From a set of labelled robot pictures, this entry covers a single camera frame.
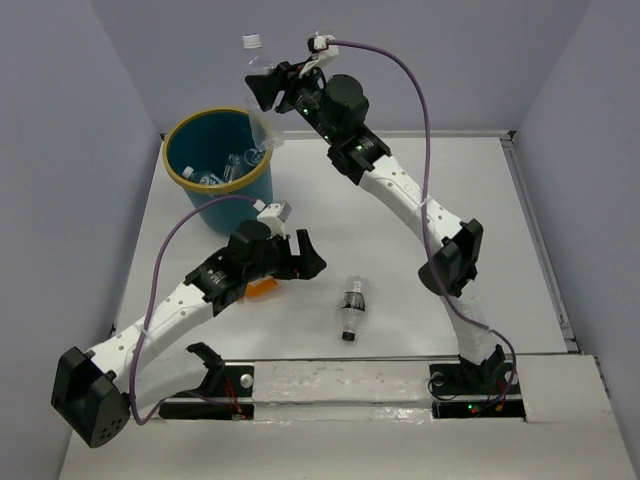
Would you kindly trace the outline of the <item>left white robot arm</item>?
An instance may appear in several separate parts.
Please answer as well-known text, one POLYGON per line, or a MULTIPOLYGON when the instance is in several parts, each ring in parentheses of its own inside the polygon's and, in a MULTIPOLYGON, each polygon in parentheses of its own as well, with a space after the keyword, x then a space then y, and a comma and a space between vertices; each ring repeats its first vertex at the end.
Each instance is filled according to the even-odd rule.
POLYGON ((226 246, 206 258, 162 302, 120 334, 86 351, 72 347, 58 359, 51 405, 90 448, 118 435, 145 404, 137 380, 142 370, 192 329, 237 302, 249 283, 311 280, 327 266, 305 229, 290 238, 257 220, 244 221, 226 246))

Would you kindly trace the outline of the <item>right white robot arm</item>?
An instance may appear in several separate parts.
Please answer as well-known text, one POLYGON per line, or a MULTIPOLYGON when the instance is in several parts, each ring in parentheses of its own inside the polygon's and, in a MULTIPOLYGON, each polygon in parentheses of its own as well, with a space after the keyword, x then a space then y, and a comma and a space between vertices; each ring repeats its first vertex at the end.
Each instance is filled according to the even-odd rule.
POLYGON ((463 294, 477 276, 481 223, 448 212, 401 167, 390 147, 366 126, 369 101, 354 77, 326 78, 317 67, 282 62, 247 75, 245 84, 261 111, 299 113, 328 144, 336 170, 382 202, 419 238, 427 261, 418 276, 447 310, 458 342, 462 384, 473 392, 491 386, 504 364, 504 351, 479 318, 476 301, 463 294))

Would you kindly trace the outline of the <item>clear crushed plastic bottle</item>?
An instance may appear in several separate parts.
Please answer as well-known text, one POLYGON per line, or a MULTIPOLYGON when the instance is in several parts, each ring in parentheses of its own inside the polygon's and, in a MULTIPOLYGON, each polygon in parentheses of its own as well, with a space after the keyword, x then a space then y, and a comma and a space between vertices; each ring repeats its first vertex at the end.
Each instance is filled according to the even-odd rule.
POLYGON ((278 115, 273 110, 263 111, 261 109, 256 95, 246 83, 246 77, 267 74, 275 67, 275 64, 263 49, 259 34, 245 34, 242 40, 245 56, 243 82, 252 138, 258 150, 273 151, 284 143, 278 115))

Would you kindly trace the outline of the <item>black label plastic bottle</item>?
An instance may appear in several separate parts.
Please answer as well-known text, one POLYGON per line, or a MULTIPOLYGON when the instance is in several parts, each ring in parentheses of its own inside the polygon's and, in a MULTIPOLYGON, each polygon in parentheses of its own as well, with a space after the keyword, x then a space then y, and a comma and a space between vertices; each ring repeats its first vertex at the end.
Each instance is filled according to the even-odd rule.
POLYGON ((358 329, 366 319, 365 293, 368 286, 368 280, 359 275, 350 276, 345 281, 340 305, 341 338, 343 341, 354 342, 358 329))

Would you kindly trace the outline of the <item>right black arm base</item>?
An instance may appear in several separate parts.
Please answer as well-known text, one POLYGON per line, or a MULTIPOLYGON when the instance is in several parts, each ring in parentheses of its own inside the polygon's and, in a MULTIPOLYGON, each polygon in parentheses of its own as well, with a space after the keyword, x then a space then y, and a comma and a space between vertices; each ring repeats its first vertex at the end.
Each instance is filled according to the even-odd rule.
POLYGON ((511 362, 501 365, 492 379, 480 384, 473 384, 463 372, 460 363, 429 366, 427 389, 432 397, 434 419, 526 419, 518 379, 511 378, 511 362))

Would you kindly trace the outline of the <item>green label plastic bottle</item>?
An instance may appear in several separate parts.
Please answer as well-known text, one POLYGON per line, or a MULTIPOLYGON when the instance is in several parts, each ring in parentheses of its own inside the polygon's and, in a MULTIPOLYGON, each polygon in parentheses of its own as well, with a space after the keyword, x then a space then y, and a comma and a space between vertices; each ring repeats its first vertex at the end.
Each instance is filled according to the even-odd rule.
POLYGON ((244 157, 239 154, 229 154, 224 164, 222 180, 231 183, 245 174, 244 157))

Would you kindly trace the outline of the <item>orange juice bottle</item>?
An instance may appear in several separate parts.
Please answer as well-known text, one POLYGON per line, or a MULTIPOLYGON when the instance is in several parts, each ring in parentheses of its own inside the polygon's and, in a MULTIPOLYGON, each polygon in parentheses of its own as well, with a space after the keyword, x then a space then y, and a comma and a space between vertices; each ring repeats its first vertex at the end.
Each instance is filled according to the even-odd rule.
POLYGON ((278 282, 273 277, 265 277, 249 282, 244 296, 247 299, 255 299, 264 296, 278 288, 278 282))

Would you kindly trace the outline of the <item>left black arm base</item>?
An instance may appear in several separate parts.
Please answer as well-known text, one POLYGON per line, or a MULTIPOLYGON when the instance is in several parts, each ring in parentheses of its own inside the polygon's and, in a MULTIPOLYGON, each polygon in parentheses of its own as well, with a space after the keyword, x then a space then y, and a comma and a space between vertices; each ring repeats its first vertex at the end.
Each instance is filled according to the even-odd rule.
POLYGON ((229 364, 203 342, 186 350, 201 360, 206 375, 197 388, 165 401, 158 416, 163 420, 252 420, 254 366, 229 364))

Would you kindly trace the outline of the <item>blue label plastic bottle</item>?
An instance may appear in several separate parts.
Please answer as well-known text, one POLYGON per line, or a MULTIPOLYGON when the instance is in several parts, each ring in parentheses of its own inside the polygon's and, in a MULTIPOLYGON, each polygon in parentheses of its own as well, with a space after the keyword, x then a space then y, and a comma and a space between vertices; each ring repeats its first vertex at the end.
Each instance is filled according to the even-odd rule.
POLYGON ((206 186, 217 186, 225 183, 223 179, 221 179, 214 173, 208 172, 208 171, 195 170, 191 166, 186 166, 183 169, 181 176, 183 179, 191 183, 206 185, 206 186))

